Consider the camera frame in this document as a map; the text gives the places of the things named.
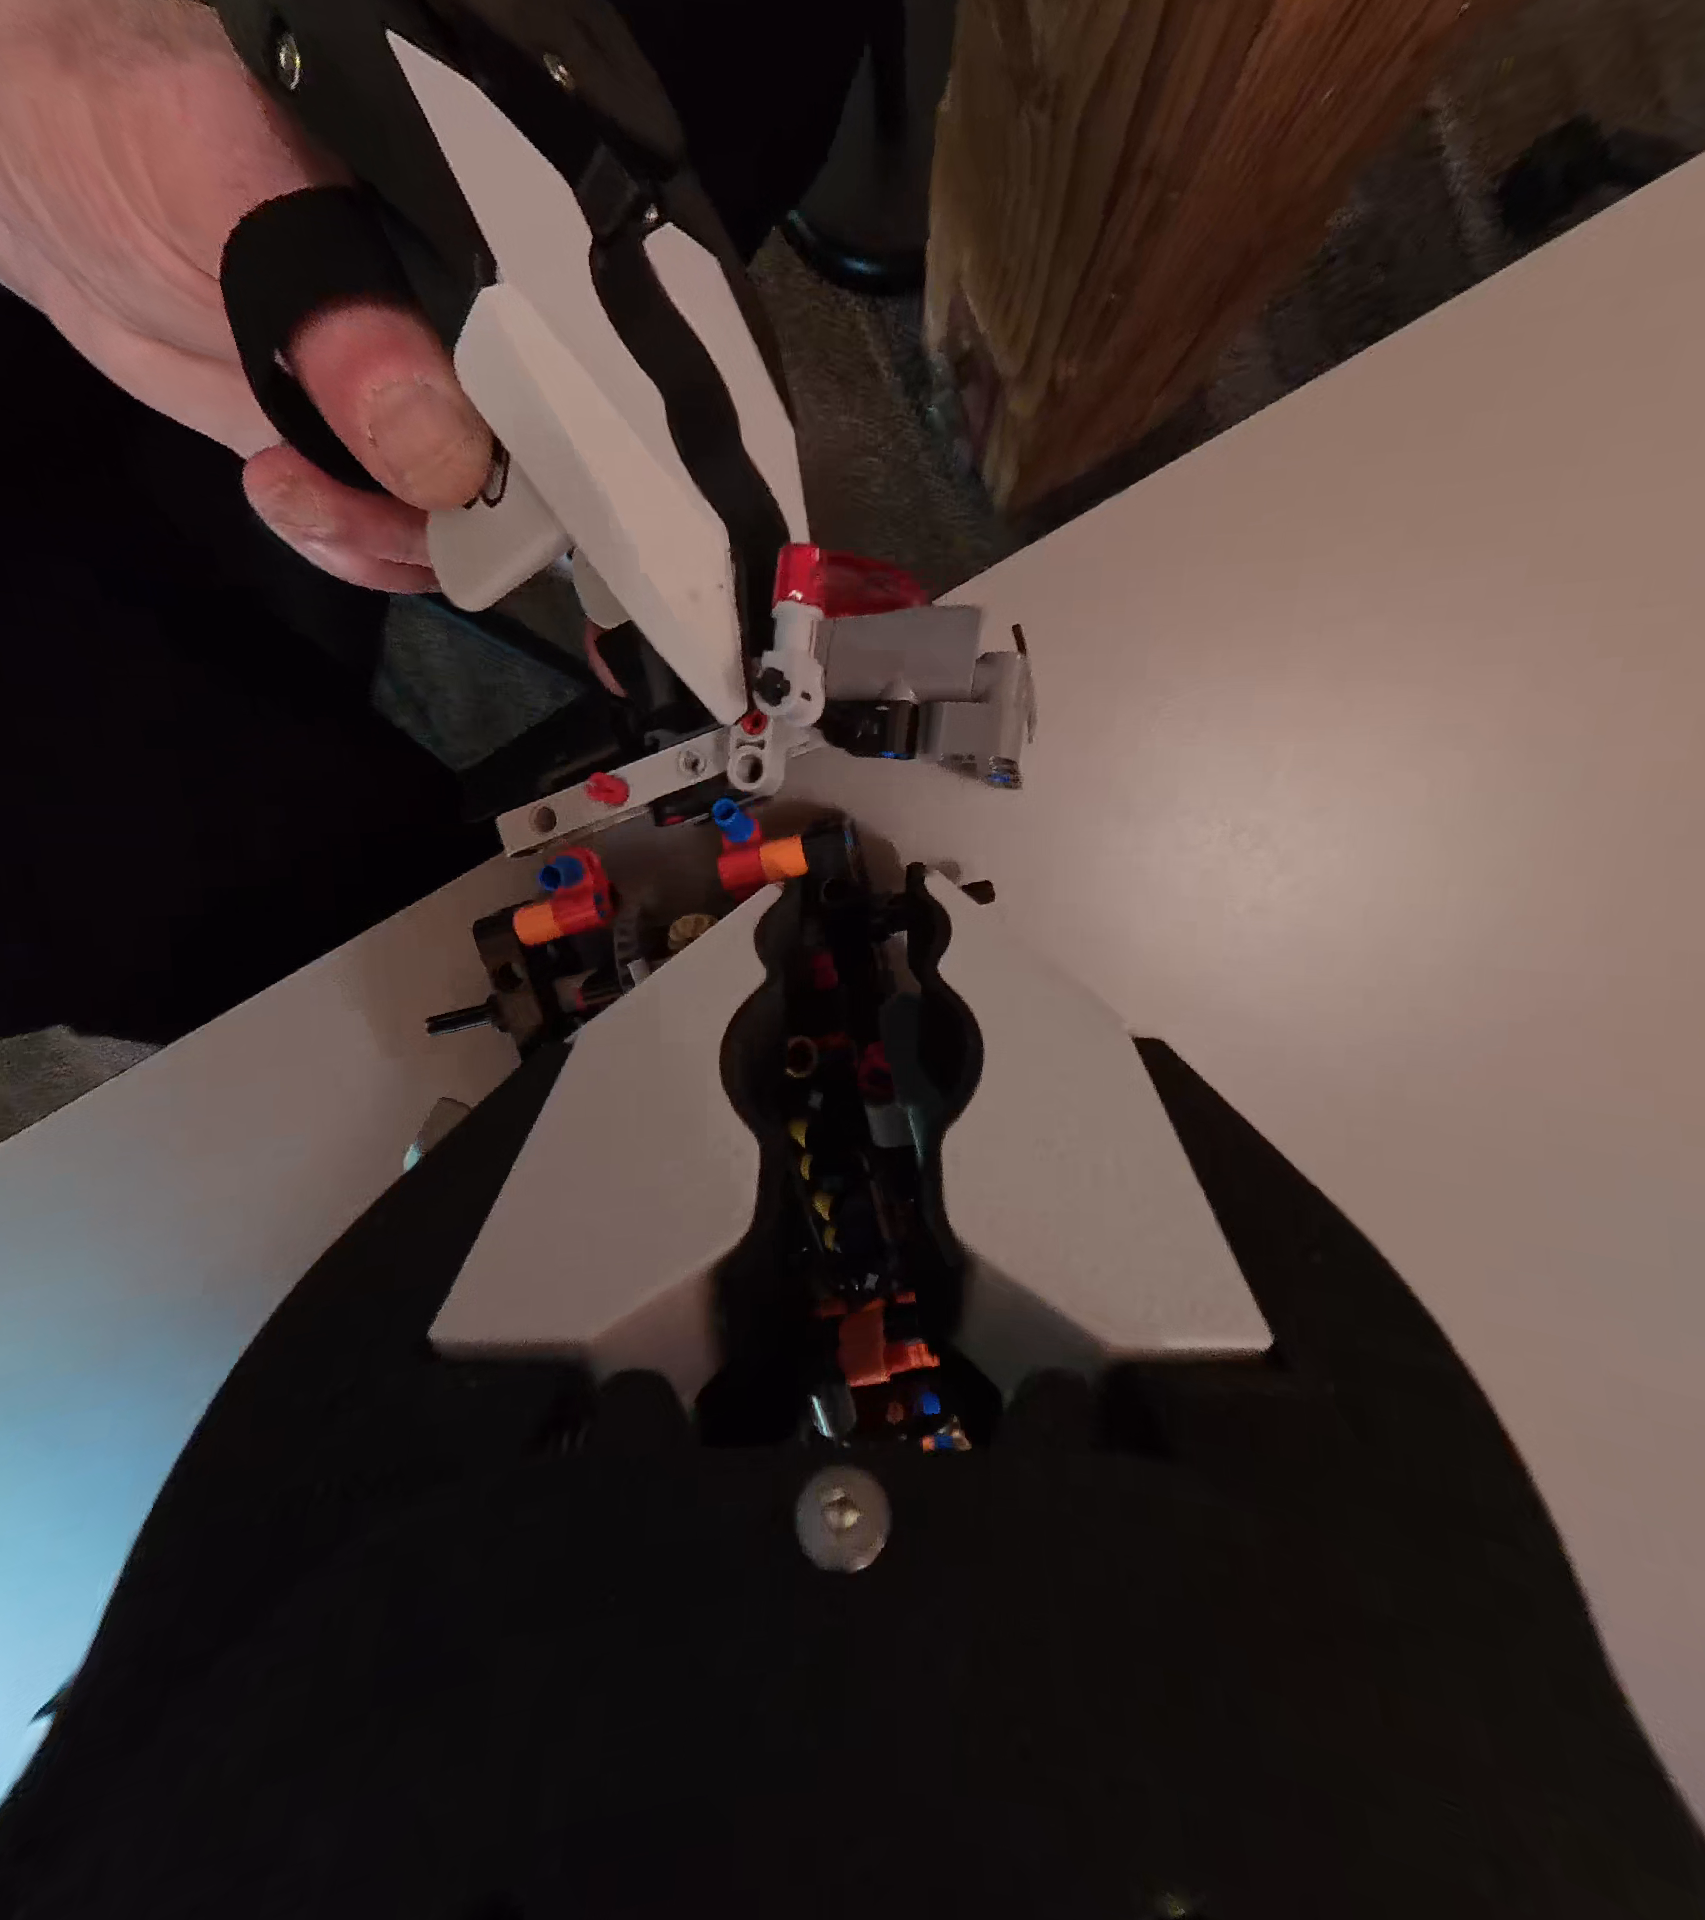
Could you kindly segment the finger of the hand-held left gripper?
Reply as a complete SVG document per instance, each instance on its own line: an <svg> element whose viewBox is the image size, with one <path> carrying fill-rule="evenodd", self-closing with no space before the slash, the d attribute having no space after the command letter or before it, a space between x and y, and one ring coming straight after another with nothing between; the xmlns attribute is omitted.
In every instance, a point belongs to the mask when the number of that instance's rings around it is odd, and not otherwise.
<svg viewBox="0 0 1705 1920"><path fill-rule="evenodd" d="M541 501L700 706L733 723L729 539L600 300L574 191L476 85L394 31L385 42L495 259L452 359L510 456L510 487Z"/></svg>
<svg viewBox="0 0 1705 1920"><path fill-rule="evenodd" d="M750 709L775 581L810 537L791 399L760 298L727 235L628 225L595 238L595 294L640 376L664 474L691 493L692 559L669 623L640 618L708 709Z"/></svg>

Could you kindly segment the wooden post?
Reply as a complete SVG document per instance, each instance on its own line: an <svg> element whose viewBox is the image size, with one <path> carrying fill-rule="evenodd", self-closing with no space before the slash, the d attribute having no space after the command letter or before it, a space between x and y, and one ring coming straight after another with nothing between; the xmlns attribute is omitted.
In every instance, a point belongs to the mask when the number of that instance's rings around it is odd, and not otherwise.
<svg viewBox="0 0 1705 1920"><path fill-rule="evenodd" d="M923 344L1004 517L1127 455L1319 248L1473 2L962 2Z"/></svg>

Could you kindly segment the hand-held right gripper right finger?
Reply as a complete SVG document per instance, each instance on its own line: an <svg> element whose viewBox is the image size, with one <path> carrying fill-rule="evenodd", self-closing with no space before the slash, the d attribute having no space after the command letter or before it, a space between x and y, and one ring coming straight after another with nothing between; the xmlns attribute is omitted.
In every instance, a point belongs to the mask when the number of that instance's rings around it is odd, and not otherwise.
<svg viewBox="0 0 1705 1920"><path fill-rule="evenodd" d="M975 1090L940 1142L945 1212L969 1260L957 1343L976 1365L1252 1358L1257 1306L1127 1025L926 879L936 964L978 1027Z"/></svg>

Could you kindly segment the grey lego bumper assembly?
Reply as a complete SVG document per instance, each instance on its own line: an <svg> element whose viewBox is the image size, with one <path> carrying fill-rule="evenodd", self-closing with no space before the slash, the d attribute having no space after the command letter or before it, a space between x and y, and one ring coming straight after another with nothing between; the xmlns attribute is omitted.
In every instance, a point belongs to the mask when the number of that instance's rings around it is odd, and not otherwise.
<svg viewBox="0 0 1705 1920"><path fill-rule="evenodd" d="M528 859L640 817L698 821L768 800L791 764L842 756L930 764L1010 795L1036 736L1027 640L986 649L982 611L934 605L900 568L791 542L771 577L768 640L744 657L742 706L702 709L633 628L610 685L480 763L466 792L509 857Z"/></svg>

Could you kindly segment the black lego chassis assembly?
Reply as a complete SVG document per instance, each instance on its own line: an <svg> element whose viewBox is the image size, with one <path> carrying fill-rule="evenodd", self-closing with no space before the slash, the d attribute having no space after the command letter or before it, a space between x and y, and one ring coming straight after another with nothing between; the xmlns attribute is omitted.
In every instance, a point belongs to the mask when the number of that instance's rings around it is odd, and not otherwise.
<svg viewBox="0 0 1705 1920"><path fill-rule="evenodd" d="M783 888L758 925L767 980L721 1047L724 1090L760 1146L753 1223L715 1275L721 1358L471 1361L569 1365L603 1382L656 1377L700 1439L721 1447L797 1439L960 1459L990 1441L1004 1393L957 1343L964 1277L940 1212L938 1097L912 1090L926 976L905 964L934 954L924 888L873 884L848 824L784 843L736 837L719 879L729 910L704 933L760 891ZM616 1004L528 1054L528 1068L548 1071L528 1133L569 1044Z"/></svg>

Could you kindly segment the person's left hand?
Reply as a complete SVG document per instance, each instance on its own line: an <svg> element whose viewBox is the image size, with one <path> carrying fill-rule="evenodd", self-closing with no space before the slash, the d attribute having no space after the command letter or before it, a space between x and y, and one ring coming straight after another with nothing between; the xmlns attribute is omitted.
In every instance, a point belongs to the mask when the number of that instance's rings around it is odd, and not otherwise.
<svg viewBox="0 0 1705 1920"><path fill-rule="evenodd" d="M283 445L224 315L230 230L335 180L208 8L0 2L0 286L135 402L242 456L249 508L305 562L425 594L427 521L476 496L493 455L431 327L394 300L334 300L283 348L363 493Z"/></svg>

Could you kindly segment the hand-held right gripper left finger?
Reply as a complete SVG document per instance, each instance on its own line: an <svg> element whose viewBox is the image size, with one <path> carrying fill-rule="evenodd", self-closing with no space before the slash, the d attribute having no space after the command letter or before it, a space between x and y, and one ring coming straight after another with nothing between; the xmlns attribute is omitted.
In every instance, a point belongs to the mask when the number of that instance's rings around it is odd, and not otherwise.
<svg viewBox="0 0 1705 1920"><path fill-rule="evenodd" d="M715 1275L760 1178L721 1047L767 980L758 925L780 898L750 896L569 1044L431 1324L442 1357L721 1358Z"/></svg>

